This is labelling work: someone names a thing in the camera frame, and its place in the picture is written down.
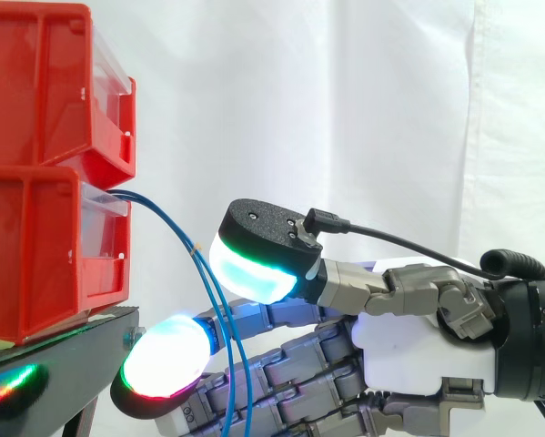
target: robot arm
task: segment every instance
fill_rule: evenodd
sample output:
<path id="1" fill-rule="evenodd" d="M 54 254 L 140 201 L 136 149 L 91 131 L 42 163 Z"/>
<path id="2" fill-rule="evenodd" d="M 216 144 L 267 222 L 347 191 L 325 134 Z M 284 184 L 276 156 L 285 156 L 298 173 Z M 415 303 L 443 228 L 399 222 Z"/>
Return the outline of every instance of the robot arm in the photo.
<path id="1" fill-rule="evenodd" d="M 482 380 L 443 378 L 430 396 L 368 392 L 361 350 L 351 340 L 355 318 L 287 299 L 270 305 L 248 300 L 230 304 L 243 338 L 278 326 L 318 323 L 315 330 L 249 361 L 255 409 L 254 435 L 317 437 L 379 436 L 387 429 L 413 435 L 449 435 L 451 408 L 482 409 Z M 213 310 L 196 317 L 221 336 Z M 240 365 L 237 381 L 237 419 L 230 435 L 243 435 L 246 384 Z M 213 436 L 227 407 L 229 370 L 202 380 L 177 410 L 156 420 L 165 436 Z"/>
<path id="2" fill-rule="evenodd" d="M 545 399 L 545 268 L 536 260 L 492 251 L 486 268 L 476 269 L 312 211 L 313 219 L 255 200 L 232 202 L 211 248 L 218 281 L 248 299 L 230 312 L 238 337 L 318 323 L 313 333 L 249 361 L 255 435 L 346 437 L 390 428 L 447 436 L 450 410 L 482 409 L 484 392 Z M 410 262 L 377 273 L 322 259 L 320 231 L 377 236 L 446 265 Z M 463 278 L 453 267 L 491 282 Z M 505 275 L 525 280 L 497 281 Z M 223 339 L 217 318 L 209 311 L 196 321 L 217 352 Z M 247 387 L 244 372 L 232 371 L 238 396 L 230 435 L 240 435 Z M 379 377 L 387 373 L 399 383 Z M 139 418 L 179 406 L 157 420 L 164 435 L 215 437 L 228 408 L 229 375 L 201 377 L 161 401 L 147 398 L 160 407 L 153 411 L 141 410 L 143 402 L 128 387 L 113 400 L 127 414 L 130 407 L 121 405 L 132 403 L 139 410 L 131 415 Z"/>

